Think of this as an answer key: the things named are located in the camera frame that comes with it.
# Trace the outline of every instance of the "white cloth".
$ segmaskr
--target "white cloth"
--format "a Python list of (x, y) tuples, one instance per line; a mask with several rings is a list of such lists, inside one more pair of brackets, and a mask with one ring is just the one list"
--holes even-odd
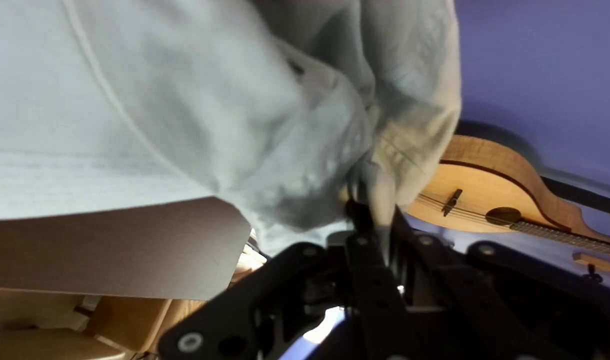
[(322, 241), (358, 181), (412, 201), (459, 114), (450, 0), (0, 1), (0, 217), (221, 196)]

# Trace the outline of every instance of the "white fabric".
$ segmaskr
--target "white fabric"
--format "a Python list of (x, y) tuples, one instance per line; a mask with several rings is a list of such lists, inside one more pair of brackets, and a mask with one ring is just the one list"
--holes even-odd
[(266, 252), (386, 224), (461, 111), (450, 0), (4, 0), (0, 217), (221, 196)]

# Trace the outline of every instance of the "purple wall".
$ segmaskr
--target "purple wall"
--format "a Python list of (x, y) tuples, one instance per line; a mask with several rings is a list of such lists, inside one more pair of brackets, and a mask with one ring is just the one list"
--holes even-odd
[[(530, 160), (545, 175), (610, 198), (610, 0), (457, 4), (464, 117), (522, 138), (530, 150), (524, 153), (534, 153)], [(608, 214), (584, 214), (593, 227), (610, 233)], [(577, 270), (571, 248), (529, 235), (504, 239)]]

